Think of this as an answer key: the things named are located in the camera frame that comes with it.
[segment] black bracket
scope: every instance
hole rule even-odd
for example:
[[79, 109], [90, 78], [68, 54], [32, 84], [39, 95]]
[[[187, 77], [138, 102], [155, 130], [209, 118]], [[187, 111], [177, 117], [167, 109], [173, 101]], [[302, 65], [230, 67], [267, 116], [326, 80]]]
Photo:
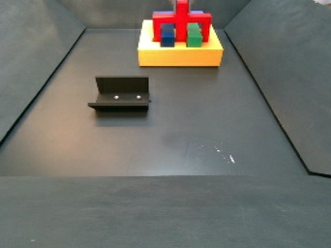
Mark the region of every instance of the black bracket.
[[149, 77], [96, 77], [99, 98], [88, 106], [95, 110], [149, 110]]

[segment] red cross-shaped block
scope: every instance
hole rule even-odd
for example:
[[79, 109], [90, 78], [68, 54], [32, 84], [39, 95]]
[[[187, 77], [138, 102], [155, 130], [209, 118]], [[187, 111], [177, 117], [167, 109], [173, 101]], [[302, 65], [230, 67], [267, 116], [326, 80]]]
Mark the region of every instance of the red cross-shaped block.
[[175, 23], [177, 25], [177, 42], [187, 41], [187, 24], [202, 24], [203, 42], [210, 40], [210, 28], [213, 24], [211, 14], [193, 14], [189, 10], [189, 1], [178, 0], [177, 12], [174, 14], [154, 14], [153, 15], [153, 29], [154, 41], [161, 42], [161, 26], [166, 23]]

